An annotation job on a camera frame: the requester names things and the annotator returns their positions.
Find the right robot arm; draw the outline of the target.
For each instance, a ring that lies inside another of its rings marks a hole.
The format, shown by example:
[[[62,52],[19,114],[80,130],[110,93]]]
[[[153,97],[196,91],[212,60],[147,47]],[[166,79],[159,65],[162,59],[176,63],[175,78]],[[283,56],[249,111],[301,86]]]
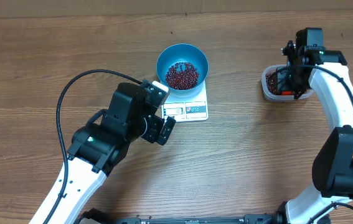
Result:
[[[287,56],[285,82],[297,100],[312,89],[331,131],[312,165],[312,182],[296,198],[280,205],[274,223],[329,223],[337,207],[353,210],[353,86],[342,52],[328,50],[321,28],[296,33]]]

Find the orange scoop with blue handle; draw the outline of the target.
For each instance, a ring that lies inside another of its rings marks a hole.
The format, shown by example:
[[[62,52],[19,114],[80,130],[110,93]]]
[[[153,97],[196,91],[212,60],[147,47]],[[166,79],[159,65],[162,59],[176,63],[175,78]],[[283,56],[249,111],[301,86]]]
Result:
[[[281,95],[294,95],[293,91],[282,91]]]

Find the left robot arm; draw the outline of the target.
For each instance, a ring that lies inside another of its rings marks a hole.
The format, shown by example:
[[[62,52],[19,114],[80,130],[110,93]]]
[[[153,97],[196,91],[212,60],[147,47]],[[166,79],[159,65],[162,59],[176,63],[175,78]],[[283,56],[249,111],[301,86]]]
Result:
[[[98,111],[74,133],[67,165],[62,167],[31,223],[73,223],[126,157],[134,140],[143,138],[165,145],[176,121],[162,119],[156,111],[168,95],[168,87],[157,81],[120,83],[108,109]]]

